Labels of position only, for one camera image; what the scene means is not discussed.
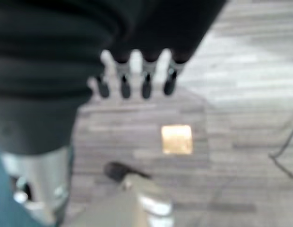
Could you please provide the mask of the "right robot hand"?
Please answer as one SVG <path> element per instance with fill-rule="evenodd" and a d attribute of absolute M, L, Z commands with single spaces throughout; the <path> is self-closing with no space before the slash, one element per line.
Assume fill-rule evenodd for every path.
<path fill-rule="evenodd" d="M 0 0 L 0 227 L 58 227 L 65 218 L 79 108 L 93 78 L 109 96 L 101 54 L 113 57 L 121 96 L 131 95 L 129 59 L 139 50 L 141 95 L 171 51 L 164 94 L 224 0 Z"/>

